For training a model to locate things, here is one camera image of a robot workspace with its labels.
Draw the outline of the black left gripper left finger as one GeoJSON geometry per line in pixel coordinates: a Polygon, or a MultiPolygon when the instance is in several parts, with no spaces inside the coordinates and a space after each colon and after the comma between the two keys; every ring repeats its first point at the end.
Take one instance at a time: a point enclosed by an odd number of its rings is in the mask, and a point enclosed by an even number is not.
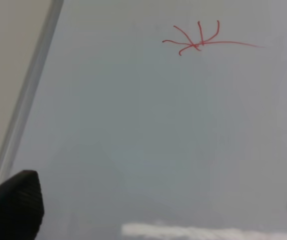
{"type": "Polygon", "coordinates": [[[37,171],[23,170],[0,184],[0,240],[34,240],[44,214],[37,171]]]}

